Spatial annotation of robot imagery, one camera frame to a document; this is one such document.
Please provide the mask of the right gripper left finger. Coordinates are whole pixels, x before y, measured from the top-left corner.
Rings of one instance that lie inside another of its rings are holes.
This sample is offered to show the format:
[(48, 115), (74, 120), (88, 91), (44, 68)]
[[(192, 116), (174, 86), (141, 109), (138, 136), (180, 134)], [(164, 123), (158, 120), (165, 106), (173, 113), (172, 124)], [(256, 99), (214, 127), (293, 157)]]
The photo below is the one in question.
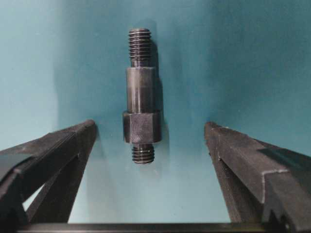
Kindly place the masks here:
[(66, 223), (97, 127), (80, 124), (0, 152), (0, 224)]

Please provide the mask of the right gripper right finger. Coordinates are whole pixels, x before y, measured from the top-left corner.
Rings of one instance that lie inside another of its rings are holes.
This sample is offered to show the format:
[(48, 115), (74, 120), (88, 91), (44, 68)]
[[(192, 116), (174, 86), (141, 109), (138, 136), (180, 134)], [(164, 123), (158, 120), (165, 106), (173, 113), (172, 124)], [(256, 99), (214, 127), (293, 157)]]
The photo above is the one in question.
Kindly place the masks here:
[(207, 122), (204, 136), (230, 220), (311, 230), (311, 159)]

